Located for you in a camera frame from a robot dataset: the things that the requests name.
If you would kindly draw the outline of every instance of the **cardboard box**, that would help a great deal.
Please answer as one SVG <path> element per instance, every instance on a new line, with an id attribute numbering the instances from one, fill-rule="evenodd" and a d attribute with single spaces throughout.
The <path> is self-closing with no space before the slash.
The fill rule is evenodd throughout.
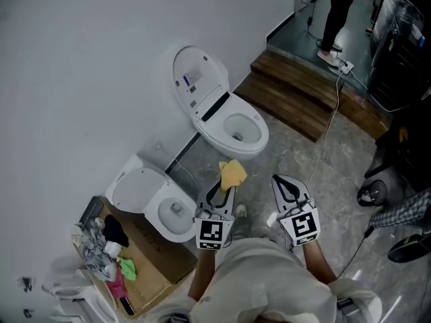
<path id="1" fill-rule="evenodd" d="M 172 243 L 163 238 L 158 231 L 145 219 L 143 214 L 122 212 L 113 207 L 107 199 L 101 198 L 104 207 L 99 214 L 104 219 L 111 214 L 117 219 L 127 237 L 129 247 L 121 250 L 120 256 L 131 258 L 135 263 L 137 279 L 125 279 L 125 289 L 129 294 L 129 302 L 135 310 L 134 316 L 126 314 L 119 300 L 117 310 L 128 319 L 136 318 L 168 297 L 187 278 L 195 268 L 196 258 L 182 244 Z M 106 285 L 94 280 L 95 285 L 105 297 Z"/>

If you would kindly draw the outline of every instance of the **wooden platform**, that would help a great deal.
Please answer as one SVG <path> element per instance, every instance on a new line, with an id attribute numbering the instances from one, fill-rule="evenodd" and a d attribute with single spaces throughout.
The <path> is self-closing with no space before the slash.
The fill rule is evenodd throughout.
<path id="1" fill-rule="evenodd" d="M 235 92 L 310 140 L 319 139 L 337 105 L 336 79 L 268 50 L 251 64 L 251 71 Z M 338 111 L 375 139 L 391 123 L 341 79 Z"/>

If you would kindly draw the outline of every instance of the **pink cloth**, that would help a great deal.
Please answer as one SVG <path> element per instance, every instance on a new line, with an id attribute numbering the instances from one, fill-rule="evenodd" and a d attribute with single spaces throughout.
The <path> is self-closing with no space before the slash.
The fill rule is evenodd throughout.
<path id="1" fill-rule="evenodd" d="M 124 288 L 124 278 L 123 274 L 121 274 L 121 269 L 117 271 L 117 278 L 115 279 L 115 282 L 111 283 L 107 281 L 106 284 L 114 298 L 129 298 L 127 291 Z"/>

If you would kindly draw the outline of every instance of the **person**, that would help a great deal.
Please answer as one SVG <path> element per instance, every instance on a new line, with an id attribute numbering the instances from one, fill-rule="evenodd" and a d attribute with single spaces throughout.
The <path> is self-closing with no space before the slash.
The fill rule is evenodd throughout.
<path id="1" fill-rule="evenodd" d="M 380 299 L 351 279 L 337 279 L 317 241 L 303 245 L 306 268 L 294 253 L 248 236 L 247 210 L 235 210 L 232 242 L 217 254 L 198 250 L 187 296 L 147 313 L 151 323 L 377 323 Z M 353 306 L 339 308 L 340 305 Z"/>
<path id="2" fill-rule="evenodd" d="M 343 47 L 335 42 L 335 38 L 347 20 L 352 3 L 353 0 L 331 0 L 331 11 L 328 14 L 321 48 L 317 52 L 317 56 L 334 67 L 339 67 L 340 61 L 336 56 L 331 54 L 331 49 L 334 48 L 336 51 L 343 51 Z"/>

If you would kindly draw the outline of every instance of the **black pants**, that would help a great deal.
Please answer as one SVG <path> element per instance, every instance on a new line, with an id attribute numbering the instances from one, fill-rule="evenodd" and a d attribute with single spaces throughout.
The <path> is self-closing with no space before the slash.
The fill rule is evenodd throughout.
<path id="1" fill-rule="evenodd" d="M 325 33 L 323 34 L 321 49 L 323 51 L 331 51 L 335 37 L 343 28 L 350 5 L 353 0 L 331 0 L 331 11 L 326 20 Z"/>

